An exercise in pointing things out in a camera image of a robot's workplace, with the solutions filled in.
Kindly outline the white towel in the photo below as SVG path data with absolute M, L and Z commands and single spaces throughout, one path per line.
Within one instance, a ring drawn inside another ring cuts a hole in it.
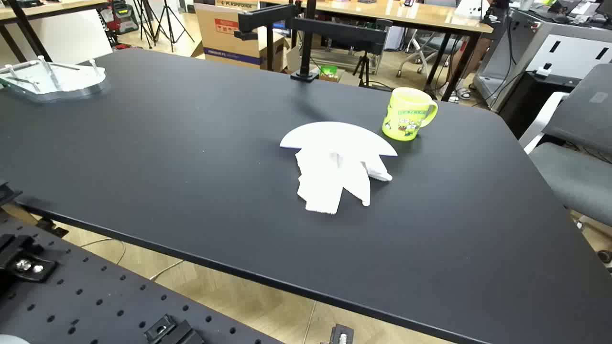
M 297 155 L 297 195 L 309 212 L 337 214 L 349 191 L 364 206 L 372 204 L 372 181 L 393 181 L 379 155 L 343 155 L 335 151 L 301 149 Z

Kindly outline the wooden workbench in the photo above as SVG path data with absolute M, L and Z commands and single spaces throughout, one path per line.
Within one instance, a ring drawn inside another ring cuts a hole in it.
M 389 21 L 397 27 L 406 28 L 425 28 L 444 34 L 443 46 L 439 49 L 437 61 L 433 65 L 431 76 L 425 84 L 427 90 L 433 88 L 433 78 L 443 61 L 443 53 L 448 46 L 448 40 L 458 34 L 467 40 L 467 48 L 450 76 L 448 90 L 443 99 L 448 101 L 456 90 L 462 72 L 465 70 L 467 61 L 471 59 L 479 40 L 486 34 L 492 34 L 494 28 L 475 17 L 464 15 L 458 7 L 446 7 L 437 4 L 414 2 L 406 6 L 404 0 L 261 0 L 263 4 L 297 4 L 309 17 L 314 17 L 318 11 L 332 15 L 349 15 L 360 17 L 364 21 Z

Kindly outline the black bar stand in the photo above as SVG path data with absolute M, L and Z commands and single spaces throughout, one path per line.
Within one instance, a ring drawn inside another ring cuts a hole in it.
M 314 72 L 311 67 L 314 34 L 341 40 L 347 46 L 362 48 L 364 55 L 356 65 L 356 72 L 358 72 L 360 84 L 368 88 L 370 74 L 372 74 L 370 55 L 383 51 L 387 32 L 381 28 L 368 28 L 360 25 L 320 21 L 314 17 L 314 13 L 316 13 L 316 0 L 307 0 L 307 7 L 301 7 L 301 4 L 284 4 L 284 6 L 270 6 L 255 11 L 246 11 L 238 15 L 238 25 L 240 25 L 238 36 L 244 38 L 247 32 L 259 27 L 267 27 L 268 38 L 274 38 L 274 25 L 278 21 L 284 21 L 290 28 L 303 32 L 305 38 L 303 38 L 301 69 L 291 74 L 293 80 L 301 80 L 301 82 L 312 82 L 318 78 L 318 72 Z

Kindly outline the grey cabinet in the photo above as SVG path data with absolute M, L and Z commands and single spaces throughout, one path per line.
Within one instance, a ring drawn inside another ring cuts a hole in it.
M 611 28 L 513 9 L 496 30 L 475 86 L 490 111 L 508 124 L 527 126 L 540 109 L 538 80 L 574 86 L 611 61 Z

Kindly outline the cardboard box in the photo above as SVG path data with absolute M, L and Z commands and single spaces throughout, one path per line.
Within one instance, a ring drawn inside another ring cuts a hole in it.
M 240 32 L 240 15 L 255 9 L 255 4 L 217 6 L 198 4 L 196 15 L 202 30 L 202 51 L 207 61 L 228 65 L 284 70 L 288 67 L 288 40 L 276 30 L 268 40 L 268 28 L 257 27 Z

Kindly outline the yellow-green mug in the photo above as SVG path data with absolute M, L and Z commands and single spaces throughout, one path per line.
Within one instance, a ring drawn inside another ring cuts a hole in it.
M 387 137 L 408 143 L 439 114 L 439 103 L 423 90 L 395 88 L 381 130 Z

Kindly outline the grey office chair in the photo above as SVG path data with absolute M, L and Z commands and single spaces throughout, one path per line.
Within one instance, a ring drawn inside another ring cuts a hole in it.
M 561 202 L 612 223 L 612 65 L 596 65 L 571 92 L 553 92 L 519 137 Z

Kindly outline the white semicircular plate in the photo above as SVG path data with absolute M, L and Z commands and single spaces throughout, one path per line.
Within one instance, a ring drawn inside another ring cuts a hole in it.
M 280 145 L 286 149 L 326 147 L 333 151 L 366 149 L 368 153 L 397 156 L 399 151 L 379 134 L 351 122 L 309 122 L 290 130 Z

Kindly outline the black perforated breadboard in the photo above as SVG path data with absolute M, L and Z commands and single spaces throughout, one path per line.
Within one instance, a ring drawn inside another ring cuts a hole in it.
M 280 344 L 5 214 L 0 344 Z

